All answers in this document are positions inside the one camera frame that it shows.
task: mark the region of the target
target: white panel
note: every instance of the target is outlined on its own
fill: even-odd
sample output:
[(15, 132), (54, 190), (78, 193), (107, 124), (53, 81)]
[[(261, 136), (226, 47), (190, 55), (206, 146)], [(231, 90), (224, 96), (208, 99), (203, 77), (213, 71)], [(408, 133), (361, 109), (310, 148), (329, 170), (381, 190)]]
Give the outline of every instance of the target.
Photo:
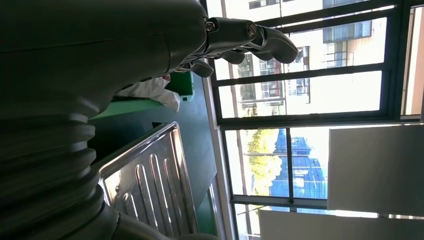
[(259, 211), (261, 240), (422, 240), (424, 221)]
[(332, 129), (328, 209), (424, 216), (424, 126)]

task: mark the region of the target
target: green foliage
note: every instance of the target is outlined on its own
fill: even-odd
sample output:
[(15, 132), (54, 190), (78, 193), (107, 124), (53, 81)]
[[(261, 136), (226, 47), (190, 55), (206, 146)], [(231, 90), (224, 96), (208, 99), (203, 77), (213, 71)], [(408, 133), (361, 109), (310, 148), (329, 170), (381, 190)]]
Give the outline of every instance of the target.
[[(259, 129), (247, 144), (249, 153), (272, 153), (278, 129)], [(282, 160), (278, 156), (249, 156), (250, 170), (254, 175), (254, 191), (257, 195), (269, 196), (272, 181), (281, 172)]]

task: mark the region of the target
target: white cloth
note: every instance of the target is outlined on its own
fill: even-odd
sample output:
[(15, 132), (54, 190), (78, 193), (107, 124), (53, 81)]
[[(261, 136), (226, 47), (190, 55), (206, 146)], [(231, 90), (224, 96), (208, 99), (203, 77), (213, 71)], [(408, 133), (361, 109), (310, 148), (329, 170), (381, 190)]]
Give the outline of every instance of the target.
[(149, 98), (178, 112), (180, 110), (181, 99), (178, 93), (165, 89), (165, 86), (169, 82), (169, 75), (143, 82), (136, 82), (132, 86), (116, 92), (115, 95), (121, 97)]

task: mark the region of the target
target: window pane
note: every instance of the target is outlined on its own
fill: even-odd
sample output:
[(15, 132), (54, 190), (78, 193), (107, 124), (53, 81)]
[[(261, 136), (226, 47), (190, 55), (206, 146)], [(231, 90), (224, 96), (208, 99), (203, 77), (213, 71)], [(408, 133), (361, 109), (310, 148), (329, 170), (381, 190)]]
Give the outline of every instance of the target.
[(327, 199), (328, 127), (291, 128), (295, 198)]
[[(276, 86), (272, 96), (269, 92), (262, 91), (261, 83), (219, 87), (223, 118), (380, 109), (381, 71), (312, 77), (308, 84), (299, 79), (274, 81), (271, 84)], [(247, 112), (246, 109), (253, 104), (254, 112)]]
[(244, 205), (234, 204), (236, 216), (236, 224), (238, 230), (238, 239), (240, 240), (259, 240), (261, 237), (261, 229), (259, 225), (259, 210), (289, 212), (288, 207), (275, 206), (259, 206), (259, 205)]
[(403, 85), (403, 115), (420, 115), (424, 92), (424, 12), (411, 10)]
[(342, 5), (363, 2), (364, 0), (225, 0), (218, 1), (220, 4), (215, 6), (215, 0), (207, 0), (207, 7), (210, 17), (223, 16), (223, 9), (226, 10), (226, 16), (232, 19), (249, 19), (254, 22), (290, 16), (295, 14), (307, 13), (320, 9), (338, 7)]
[[(382, 63), (385, 54), (387, 19), (379, 18), (369, 22), (372, 22), (372, 24), (367, 25), (372, 26), (372, 31), (367, 31), (369, 34), (362, 31), (361, 34), (359, 32), (355, 34), (356, 29), (359, 28), (356, 27), (356, 23), (287, 34), (299, 50), (297, 58), (292, 63), (281, 64), (274, 59), (263, 61), (248, 53), (248, 61), (239, 65), (215, 64), (217, 79), (237, 79), (245, 76)], [(335, 60), (335, 56), (332, 55), (334, 53), (343, 56), (346, 64), (337, 66), (329, 64), (329, 62)]]
[(234, 194), (289, 196), (285, 129), (225, 131)]

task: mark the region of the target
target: ridged metal surface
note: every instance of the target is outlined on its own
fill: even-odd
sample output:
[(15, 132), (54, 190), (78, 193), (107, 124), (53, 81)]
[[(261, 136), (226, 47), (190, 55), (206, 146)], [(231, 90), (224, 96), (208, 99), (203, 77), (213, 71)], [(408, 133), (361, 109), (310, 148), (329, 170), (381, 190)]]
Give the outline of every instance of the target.
[(166, 236), (196, 233), (178, 124), (155, 129), (148, 138), (116, 152), (100, 168), (105, 200)]

